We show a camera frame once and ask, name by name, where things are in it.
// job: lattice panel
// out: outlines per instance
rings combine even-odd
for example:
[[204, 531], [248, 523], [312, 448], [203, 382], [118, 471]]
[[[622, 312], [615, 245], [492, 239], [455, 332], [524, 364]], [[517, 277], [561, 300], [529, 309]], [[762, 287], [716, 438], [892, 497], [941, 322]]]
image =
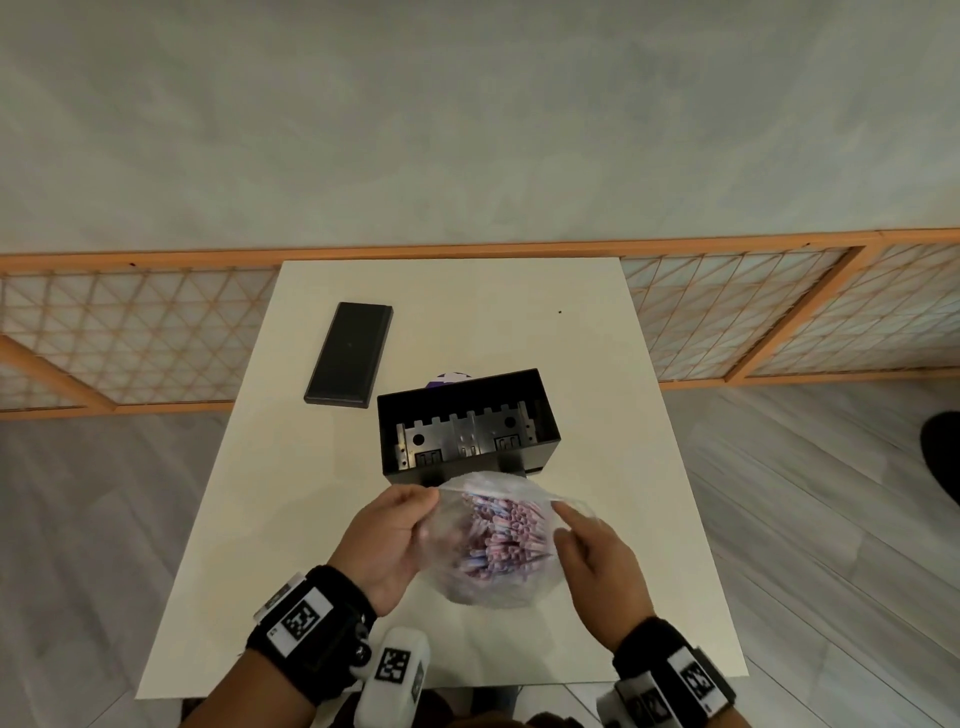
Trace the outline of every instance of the lattice panel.
[[843, 251], [624, 258], [660, 381], [720, 377]]
[[8, 275], [0, 331], [121, 404], [233, 400], [277, 270]]
[[755, 375], [960, 366], [960, 245], [897, 245]]
[[71, 404], [20, 370], [0, 364], [0, 410], [69, 407]]

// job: black box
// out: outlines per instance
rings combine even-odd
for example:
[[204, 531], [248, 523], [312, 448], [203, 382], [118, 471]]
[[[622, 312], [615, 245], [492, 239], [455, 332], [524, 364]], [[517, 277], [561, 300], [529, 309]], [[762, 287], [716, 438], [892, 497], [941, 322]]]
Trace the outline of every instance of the black box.
[[392, 483], [538, 473], [560, 442], [536, 369], [380, 395], [376, 410], [383, 474]]

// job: plastic bag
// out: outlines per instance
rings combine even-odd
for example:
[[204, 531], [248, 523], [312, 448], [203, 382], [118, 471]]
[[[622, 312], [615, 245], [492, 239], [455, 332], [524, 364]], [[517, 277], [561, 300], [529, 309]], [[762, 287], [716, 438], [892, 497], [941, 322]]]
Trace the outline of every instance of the plastic bag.
[[557, 500], [519, 475], [467, 473], [439, 486], [420, 524], [420, 568], [450, 601], [527, 607], [564, 579], [553, 531]]

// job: white table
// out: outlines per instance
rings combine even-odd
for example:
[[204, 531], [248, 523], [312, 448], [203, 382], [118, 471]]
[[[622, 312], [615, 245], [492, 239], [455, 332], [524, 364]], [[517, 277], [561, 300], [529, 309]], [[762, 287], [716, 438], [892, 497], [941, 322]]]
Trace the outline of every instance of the white table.
[[[609, 522], [636, 552], [658, 612], [728, 676], [747, 674], [617, 259], [288, 262], [138, 697], [208, 694], [253, 612], [293, 572], [323, 563], [387, 487], [375, 402], [302, 398], [339, 301], [394, 307], [374, 395], [444, 372], [539, 369], [563, 439], [534, 479]], [[564, 586], [534, 608], [497, 612], [452, 604], [418, 578], [373, 637], [393, 624], [428, 635], [427, 687], [615, 678]]]

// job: hand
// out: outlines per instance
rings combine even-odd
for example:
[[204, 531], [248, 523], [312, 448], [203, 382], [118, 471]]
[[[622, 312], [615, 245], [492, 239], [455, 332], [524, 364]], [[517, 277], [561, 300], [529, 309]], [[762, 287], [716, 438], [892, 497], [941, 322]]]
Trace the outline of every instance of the hand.
[[360, 509], [327, 564], [390, 614], [417, 575], [414, 526], [437, 505], [436, 488], [393, 485]]
[[640, 564], [630, 547], [606, 523], [584, 516], [566, 503], [553, 509], [568, 526], [554, 534], [573, 607], [580, 621], [610, 652], [654, 615]]

